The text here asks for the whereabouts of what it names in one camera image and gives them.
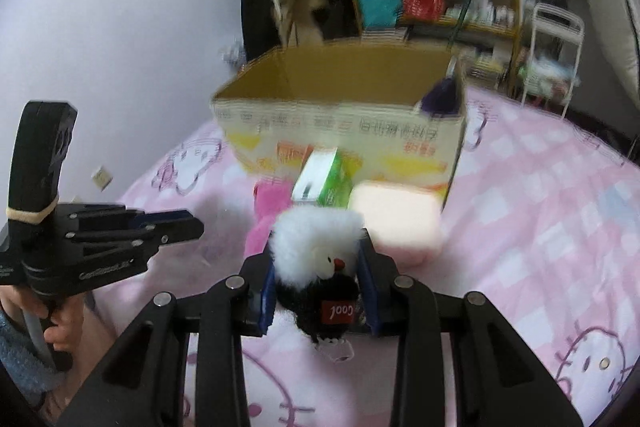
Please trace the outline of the person's left hand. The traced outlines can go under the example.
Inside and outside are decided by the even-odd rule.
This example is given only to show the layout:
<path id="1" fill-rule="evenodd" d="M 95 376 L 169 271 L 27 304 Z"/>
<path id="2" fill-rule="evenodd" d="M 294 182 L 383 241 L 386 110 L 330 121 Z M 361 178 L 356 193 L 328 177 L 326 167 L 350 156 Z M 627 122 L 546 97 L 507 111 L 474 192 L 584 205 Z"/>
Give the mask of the person's left hand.
<path id="1" fill-rule="evenodd" d="M 65 299 L 49 313 L 47 306 L 28 287 L 1 287 L 1 309 L 17 329 L 26 329 L 25 313 L 51 321 L 52 325 L 43 332 L 43 338 L 55 351 L 73 352 L 79 346 L 84 324 L 84 306 L 85 297 L 76 295 Z"/>

